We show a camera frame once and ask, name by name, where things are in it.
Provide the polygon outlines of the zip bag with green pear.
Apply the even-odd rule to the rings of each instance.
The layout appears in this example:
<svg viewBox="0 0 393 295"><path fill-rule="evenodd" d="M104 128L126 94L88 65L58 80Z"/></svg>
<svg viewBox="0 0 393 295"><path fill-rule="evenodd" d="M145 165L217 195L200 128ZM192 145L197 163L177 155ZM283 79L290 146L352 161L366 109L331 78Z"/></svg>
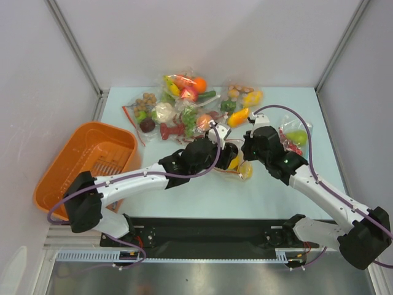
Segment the zip bag with green pear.
<svg viewBox="0 0 393 295"><path fill-rule="evenodd" d="M293 114L285 115L278 125L278 133L286 151L293 151L308 159L309 136L298 117Z"/></svg>

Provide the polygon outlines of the yellow fake pepper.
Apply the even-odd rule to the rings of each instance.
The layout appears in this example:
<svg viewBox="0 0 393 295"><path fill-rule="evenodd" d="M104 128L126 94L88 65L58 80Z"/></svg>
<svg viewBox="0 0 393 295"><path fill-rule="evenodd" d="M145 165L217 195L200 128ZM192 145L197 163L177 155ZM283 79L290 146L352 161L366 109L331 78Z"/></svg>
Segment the yellow fake pepper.
<svg viewBox="0 0 393 295"><path fill-rule="evenodd" d="M237 156L230 162L228 171L236 173L242 180L247 180L251 178L253 169L250 162Z"/></svg>

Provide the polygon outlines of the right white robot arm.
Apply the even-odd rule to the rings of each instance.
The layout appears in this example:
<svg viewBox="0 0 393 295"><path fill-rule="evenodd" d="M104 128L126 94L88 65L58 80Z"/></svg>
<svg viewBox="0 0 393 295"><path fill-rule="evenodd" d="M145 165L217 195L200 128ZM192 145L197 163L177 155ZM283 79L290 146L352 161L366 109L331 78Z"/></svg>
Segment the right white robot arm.
<svg viewBox="0 0 393 295"><path fill-rule="evenodd" d="M246 132L242 146L248 161L258 160L269 174L307 196L322 208L333 223L301 214L289 220L283 239L289 246L316 243L337 250L353 267L365 270L392 243L389 214L381 207L371 209L328 186L311 164L283 148L271 126Z"/></svg>

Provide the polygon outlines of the zip bag with yellow fruit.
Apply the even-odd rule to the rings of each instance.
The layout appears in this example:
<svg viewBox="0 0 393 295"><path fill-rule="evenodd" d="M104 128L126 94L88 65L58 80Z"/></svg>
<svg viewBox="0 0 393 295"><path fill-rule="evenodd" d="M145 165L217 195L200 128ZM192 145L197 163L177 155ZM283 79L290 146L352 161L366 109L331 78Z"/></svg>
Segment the zip bag with yellow fruit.
<svg viewBox="0 0 393 295"><path fill-rule="evenodd" d="M222 176L226 181L246 181L252 177L253 168L252 164L244 159L241 147L244 140L241 139L227 139L226 145L234 144L238 149L237 156L231 161L229 167L226 170L214 168L214 171Z"/></svg>

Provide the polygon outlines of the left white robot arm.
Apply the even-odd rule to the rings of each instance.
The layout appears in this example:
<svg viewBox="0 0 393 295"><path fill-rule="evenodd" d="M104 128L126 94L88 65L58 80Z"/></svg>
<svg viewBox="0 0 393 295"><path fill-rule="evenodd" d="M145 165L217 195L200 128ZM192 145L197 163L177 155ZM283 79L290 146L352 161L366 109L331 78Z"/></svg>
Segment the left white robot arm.
<svg viewBox="0 0 393 295"><path fill-rule="evenodd" d="M225 170L238 154L233 143L220 147L208 138L197 138L140 170L99 177L90 171L81 172L63 197L71 230L76 234L96 230L128 246L135 239L131 218L111 211L110 204L134 194L183 185L213 168Z"/></svg>

